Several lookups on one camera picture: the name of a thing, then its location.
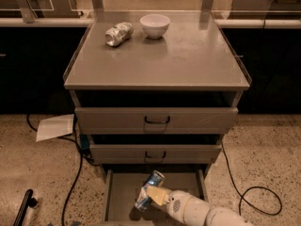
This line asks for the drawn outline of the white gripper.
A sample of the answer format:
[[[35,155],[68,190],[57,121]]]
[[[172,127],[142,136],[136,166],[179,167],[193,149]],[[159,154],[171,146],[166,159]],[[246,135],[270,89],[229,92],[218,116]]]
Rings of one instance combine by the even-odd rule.
[[[187,192],[159,186],[142,186],[138,200],[143,202],[147,197],[158,205],[166,204],[167,213],[179,222],[199,222],[199,204],[201,200]]]

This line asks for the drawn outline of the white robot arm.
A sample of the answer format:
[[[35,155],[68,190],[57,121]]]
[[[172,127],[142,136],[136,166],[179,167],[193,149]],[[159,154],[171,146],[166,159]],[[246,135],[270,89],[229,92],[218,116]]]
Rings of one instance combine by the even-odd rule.
[[[234,211],[213,207],[181,190],[171,191],[159,186],[141,188],[135,207],[144,212],[151,202],[166,207],[166,212],[186,226],[255,226]]]

